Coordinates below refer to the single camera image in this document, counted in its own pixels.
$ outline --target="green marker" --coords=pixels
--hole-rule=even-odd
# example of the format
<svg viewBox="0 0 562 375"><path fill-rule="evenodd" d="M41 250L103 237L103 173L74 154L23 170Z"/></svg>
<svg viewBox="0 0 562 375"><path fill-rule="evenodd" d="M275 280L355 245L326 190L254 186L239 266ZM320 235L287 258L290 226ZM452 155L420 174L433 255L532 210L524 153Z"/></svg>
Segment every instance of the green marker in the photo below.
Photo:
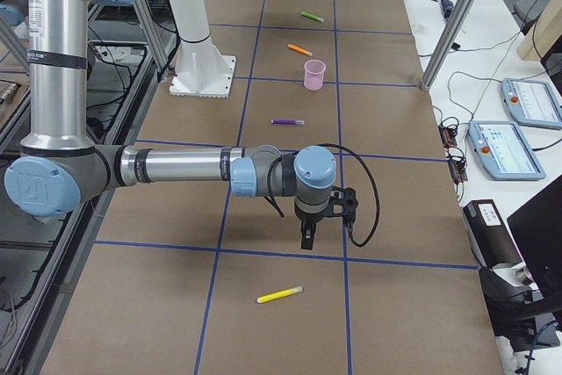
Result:
<svg viewBox="0 0 562 375"><path fill-rule="evenodd" d="M313 21L324 22L324 18L317 17L316 15L313 15L312 13L301 12L300 14L305 18L312 19Z"/></svg>

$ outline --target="black band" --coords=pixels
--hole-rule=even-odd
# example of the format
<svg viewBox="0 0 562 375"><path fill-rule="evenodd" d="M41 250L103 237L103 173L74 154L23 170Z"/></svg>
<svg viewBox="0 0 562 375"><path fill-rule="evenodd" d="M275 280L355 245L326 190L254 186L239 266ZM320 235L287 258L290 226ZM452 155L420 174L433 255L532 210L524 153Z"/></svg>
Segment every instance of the black band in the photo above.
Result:
<svg viewBox="0 0 562 375"><path fill-rule="evenodd" d="M36 157L82 157L94 154L95 150L94 147L83 149L41 149L23 145L20 147L22 154L35 155Z"/></svg>
<svg viewBox="0 0 562 375"><path fill-rule="evenodd" d="M42 52L40 50L29 50L27 52L27 61L30 65L47 65L71 69L88 68L88 59L85 57L53 52Z"/></svg>
<svg viewBox="0 0 562 375"><path fill-rule="evenodd" d="M186 43L190 43L190 44L199 44L202 43L203 41L207 41L209 40L209 37L211 37L211 33L209 32L209 35L207 35L204 39L198 40L198 41L189 41L186 39L182 39L181 36L178 36L180 38L181 41L185 41Z"/></svg>
<svg viewBox="0 0 562 375"><path fill-rule="evenodd" d="M113 174L121 186L126 186L125 180L123 180L123 176L121 175L121 157L123 156L125 148L126 145L119 147L117 153L115 153L115 160L113 160Z"/></svg>
<svg viewBox="0 0 562 375"><path fill-rule="evenodd" d="M97 149L94 149L94 154L97 155L99 157L99 159L104 163L105 166L105 186L104 186L104 191L107 188L107 186L109 186L109 183L112 180L112 168L109 166L109 163L107 162L107 159L105 158L105 156L98 151Z"/></svg>
<svg viewBox="0 0 562 375"><path fill-rule="evenodd" d="M294 197L297 193L297 175L294 167L295 157L289 154L281 155L281 170L283 180L283 196Z"/></svg>
<svg viewBox="0 0 562 375"><path fill-rule="evenodd" d="M222 180L230 180L230 153L231 147L224 147L220 151L220 177Z"/></svg>
<svg viewBox="0 0 562 375"><path fill-rule="evenodd" d="M152 184L147 172L147 157L150 151L152 151L152 148L142 149L134 159L134 175L142 184Z"/></svg>

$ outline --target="cup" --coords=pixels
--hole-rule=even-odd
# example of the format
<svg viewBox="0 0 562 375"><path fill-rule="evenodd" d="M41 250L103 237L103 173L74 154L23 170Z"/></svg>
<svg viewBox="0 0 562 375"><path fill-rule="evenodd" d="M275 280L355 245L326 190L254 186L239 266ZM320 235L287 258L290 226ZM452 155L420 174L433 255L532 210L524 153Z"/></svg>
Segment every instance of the cup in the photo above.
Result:
<svg viewBox="0 0 562 375"><path fill-rule="evenodd" d="M305 63L305 87L310 91L322 88L326 64L323 61L312 59Z"/></svg>

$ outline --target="yellow marker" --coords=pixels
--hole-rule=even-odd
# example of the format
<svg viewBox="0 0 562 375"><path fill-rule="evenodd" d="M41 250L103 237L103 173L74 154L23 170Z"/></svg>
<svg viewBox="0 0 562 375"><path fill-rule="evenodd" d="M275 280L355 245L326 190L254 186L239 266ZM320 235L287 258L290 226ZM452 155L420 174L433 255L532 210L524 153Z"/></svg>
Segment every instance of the yellow marker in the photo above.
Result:
<svg viewBox="0 0 562 375"><path fill-rule="evenodd" d="M288 44L287 47L289 47L291 50L294 50L295 52L299 52L299 53L305 54L307 56L313 55L312 52L309 52L308 50L305 50L302 47L295 46L294 44Z"/></svg>
<svg viewBox="0 0 562 375"><path fill-rule="evenodd" d="M303 290L302 285L298 285L297 287L293 287L292 289L282 290L281 292L275 292L271 294L266 294L265 296L261 296L256 299L256 302L257 303L271 302L272 300L286 298L287 296L292 296L293 294L301 293L302 290Z"/></svg>

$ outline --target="white desk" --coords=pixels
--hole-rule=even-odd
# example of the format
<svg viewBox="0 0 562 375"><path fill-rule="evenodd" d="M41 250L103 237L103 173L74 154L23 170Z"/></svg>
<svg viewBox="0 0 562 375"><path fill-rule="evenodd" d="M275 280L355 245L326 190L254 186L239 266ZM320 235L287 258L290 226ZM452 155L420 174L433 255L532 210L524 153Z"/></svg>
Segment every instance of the white desk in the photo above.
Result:
<svg viewBox="0 0 562 375"><path fill-rule="evenodd" d="M445 27L440 4L429 0L404 0L407 14L415 36L415 43L419 54L431 54ZM461 49L491 47L507 40L518 32L519 28L513 20L508 8L502 0L475 0L468 14L456 42ZM523 39L519 34L515 42L511 41L493 50L478 52L456 52L449 54L437 79L431 87L430 94L433 104L443 111L443 116L455 116L461 122L467 122L470 114L449 101L447 81L454 71L460 70L468 74L483 78L492 77L494 70L508 51L505 61L498 68L494 79L502 80L506 77L521 78L533 76L544 69L539 62L521 61L516 48ZM421 58L423 68L429 63L429 58ZM550 81L546 74L536 80ZM467 76L455 75L450 83L453 98L469 110L474 110L483 89L488 81L478 81ZM479 109L475 113L476 120L511 120L501 98L500 85L491 82L485 91ZM536 129L522 126L522 130L533 148L549 145L562 137L562 131ZM458 143L466 152L468 161L465 194L460 203L464 206L474 199L491 198L497 205L501 215L506 219L519 206L542 190L547 184L562 173L559 159L562 143L545 151L537 152L537 158L546 172L546 179L536 182L500 182L494 181L482 168L479 158L470 148L465 147L467 125L462 125L458 131ZM520 363L524 361L525 353L518 353ZM562 368L562 348L538 350L534 357L530 372L533 375L559 375Z"/></svg>

